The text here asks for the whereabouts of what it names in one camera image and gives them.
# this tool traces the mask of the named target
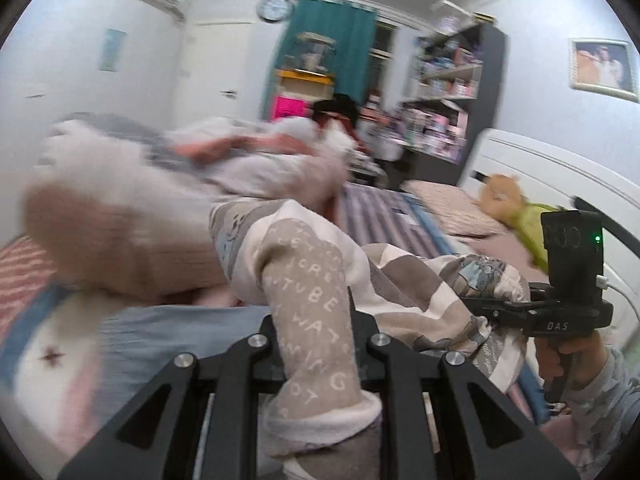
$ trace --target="plush toy head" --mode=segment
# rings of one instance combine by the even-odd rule
[[[484,183],[480,193],[480,209],[491,218],[515,227],[518,216],[527,205],[516,179],[494,174]]]

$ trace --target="white door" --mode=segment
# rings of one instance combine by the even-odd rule
[[[174,126],[236,115],[251,23],[191,25],[175,91]]]

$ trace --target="metal bolt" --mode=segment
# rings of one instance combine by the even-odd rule
[[[460,352],[447,352],[444,356],[447,363],[452,366],[460,366],[463,362],[465,362],[465,357]]]
[[[371,343],[374,346],[386,346],[391,343],[391,338],[385,333],[377,333],[371,336]]]
[[[253,348],[262,348],[267,344],[267,336],[264,334],[253,334],[249,336],[249,339],[246,340],[249,343],[249,346]]]
[[[174,357],[174,365],[178,368],[189,368],[195,360],[193,354],[185,352],[184,354],[178,354]]]

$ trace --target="teal curtain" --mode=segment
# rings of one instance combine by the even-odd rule
[[[369,51],[376,34],[376,11],[344,0],[299,0],[280,42],[273,70],[282,66],[286,55],[294,54],[296,35],[300,32],[315,32],[335,40],[332,63],[335,92],[361,102],[366,90]],[[265,118],[273,105],[277,82],[273,70],[262,106]]]

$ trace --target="yellow-green plush toy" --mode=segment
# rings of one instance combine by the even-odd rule
[[[527,203],[516,178],[494,174],[484,183],[479,200],[482,211],[513,228],[531,253],[533,263],[548,272],[540,215],[557,209],[545,204]]]

